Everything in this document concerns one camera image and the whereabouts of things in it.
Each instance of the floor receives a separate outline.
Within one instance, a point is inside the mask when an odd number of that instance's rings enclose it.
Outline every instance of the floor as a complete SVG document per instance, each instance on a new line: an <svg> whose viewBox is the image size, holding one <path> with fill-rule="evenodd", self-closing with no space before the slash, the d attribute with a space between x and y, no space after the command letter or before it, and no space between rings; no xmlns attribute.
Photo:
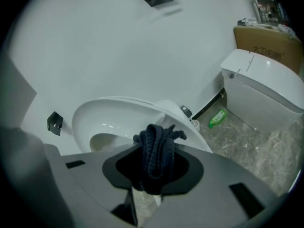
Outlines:
<svg viewBox="0 0 304 228"><path fill-rule="evenodd" d="M304 81L304 66L300 72ZM223 94L201 117L200 134L215 154L230 158L262 180L278 196L289 191L304 163L304 115L279 132L261 134L227 111ZM209 120L220 110L226 119L209 129ZM133 190L141 227L157 209L154 196Z"/></svg>

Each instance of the green bottle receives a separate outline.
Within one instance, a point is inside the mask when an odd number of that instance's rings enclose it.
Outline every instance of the green bottle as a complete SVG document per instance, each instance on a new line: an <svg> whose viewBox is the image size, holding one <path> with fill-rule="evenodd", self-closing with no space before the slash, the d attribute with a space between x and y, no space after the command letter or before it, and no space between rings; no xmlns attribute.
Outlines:
<svg viewBox="0 0 304 228"><path fill-rule="evenodd" d="M227 112L220 110L214 117L209 121L209 128L213 128L214 125L220 124L226 117Z"/></svg>

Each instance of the toilet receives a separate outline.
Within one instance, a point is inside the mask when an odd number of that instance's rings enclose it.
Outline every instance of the toilet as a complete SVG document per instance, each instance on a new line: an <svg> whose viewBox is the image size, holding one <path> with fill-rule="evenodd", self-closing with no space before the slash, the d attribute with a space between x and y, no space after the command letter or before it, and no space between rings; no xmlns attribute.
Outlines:
<svg viewBox="0 0 304 228"><path fill-rule="evenodd" d="M279 131L304 113L304 83L283 64L236 49L221 68L227 109L254 130Z"/></svg>
<svg viewBox="0 0 304 228"><path fill-rule="evenodd" d="M174 130L183 130L187 136L176 143L212 152L182 110L168 100L151 103L122 96L91 100L76 109L72 132L82 153L87 153L133 143L133 136L148 124L163 128L174 124Z"/></svg>

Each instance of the dark cloth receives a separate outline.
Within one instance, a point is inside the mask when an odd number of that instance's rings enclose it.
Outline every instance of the dark cloth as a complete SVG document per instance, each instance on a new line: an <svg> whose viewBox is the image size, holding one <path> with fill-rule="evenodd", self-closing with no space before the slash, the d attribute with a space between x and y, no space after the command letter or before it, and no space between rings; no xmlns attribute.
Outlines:
<svg viewBox="0 0 304 228"><path fill-rule="evenodd" d="M158 195L173 175L174 140L187 139L183 131L173 131L175 125L167 129L150 124L145 131L134 135L133 141L142 149L142 169L138 190Z"/></svg>

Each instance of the white wall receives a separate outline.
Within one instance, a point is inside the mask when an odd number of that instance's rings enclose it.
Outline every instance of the white wall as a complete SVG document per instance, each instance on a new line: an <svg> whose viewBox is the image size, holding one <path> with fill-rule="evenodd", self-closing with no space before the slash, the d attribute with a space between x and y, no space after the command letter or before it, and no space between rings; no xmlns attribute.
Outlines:
<svg viewBox="0 0 304 228"><path fill-rule="evenodd" d="M70 131L76 108L92 98L170 99L197 112L223 87L220 63L236 47L233 27L253 17L249 0L33 0L8 42L36 90L22 125L62 154L79 152ZM65 120L62 136L47 117Z"/></svg>

